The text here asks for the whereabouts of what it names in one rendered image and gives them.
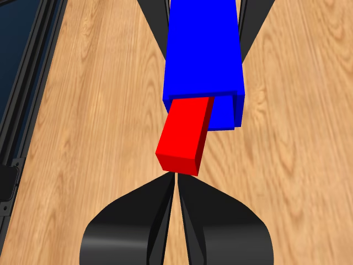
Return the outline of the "blue hollow socket block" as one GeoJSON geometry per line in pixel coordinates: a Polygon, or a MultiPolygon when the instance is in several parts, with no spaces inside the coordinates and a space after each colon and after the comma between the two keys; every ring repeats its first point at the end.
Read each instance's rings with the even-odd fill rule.
{"type": "Polygon", "coordinates": [[[242,125],[244,78],[236,0],[172,0],[163,103],[214,97],[208,129],[242,125]]]}

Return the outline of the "thin red peg bar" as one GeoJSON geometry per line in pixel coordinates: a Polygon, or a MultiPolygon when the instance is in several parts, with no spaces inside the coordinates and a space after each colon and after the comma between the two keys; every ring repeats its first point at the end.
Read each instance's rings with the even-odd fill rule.
{"type": "Polygon", "coordinates": [[[172,101],[156,149],[163,170],[199,174],[213,103],[213,97],[172,101]]]}

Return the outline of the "black frame corner bracket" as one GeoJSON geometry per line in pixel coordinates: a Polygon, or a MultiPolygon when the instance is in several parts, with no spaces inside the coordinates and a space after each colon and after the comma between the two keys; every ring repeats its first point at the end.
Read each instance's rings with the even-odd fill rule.
{"type": "Polygon", "coordinates": [[[10,166],[0,165],[0,216],[11,216],[24,163],[25,158],[15,158],[10,166]]]}

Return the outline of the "black table frame rail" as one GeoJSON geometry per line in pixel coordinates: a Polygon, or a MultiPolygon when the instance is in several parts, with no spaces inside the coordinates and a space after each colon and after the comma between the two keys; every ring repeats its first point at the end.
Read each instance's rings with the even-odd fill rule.
{"type": "Polygon", "coordinates": [[[0,0],[0,165],[24,156],[68,0],[0,0]]]}

